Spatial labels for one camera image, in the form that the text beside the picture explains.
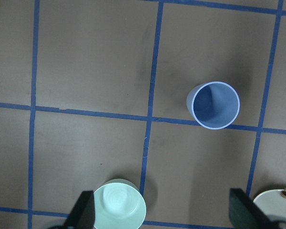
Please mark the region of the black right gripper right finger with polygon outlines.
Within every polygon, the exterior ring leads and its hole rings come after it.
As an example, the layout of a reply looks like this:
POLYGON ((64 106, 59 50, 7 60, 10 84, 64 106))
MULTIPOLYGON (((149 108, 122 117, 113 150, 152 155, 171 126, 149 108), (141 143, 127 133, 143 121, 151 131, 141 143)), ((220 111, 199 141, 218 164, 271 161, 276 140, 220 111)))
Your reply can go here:
POLYGON ((229 190, 229 219, 235 229, 273 229, 271 220, 240 188, 229 190))

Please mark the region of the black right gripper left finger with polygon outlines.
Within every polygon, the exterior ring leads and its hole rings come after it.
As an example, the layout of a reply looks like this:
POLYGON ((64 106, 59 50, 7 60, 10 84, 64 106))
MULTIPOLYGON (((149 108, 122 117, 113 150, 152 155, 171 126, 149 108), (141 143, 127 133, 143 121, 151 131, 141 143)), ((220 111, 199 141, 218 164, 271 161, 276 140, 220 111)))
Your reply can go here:
POLYGON ((92 229, 95 223, 94 192, 83 191, 73 206, 62 229, 92 229))

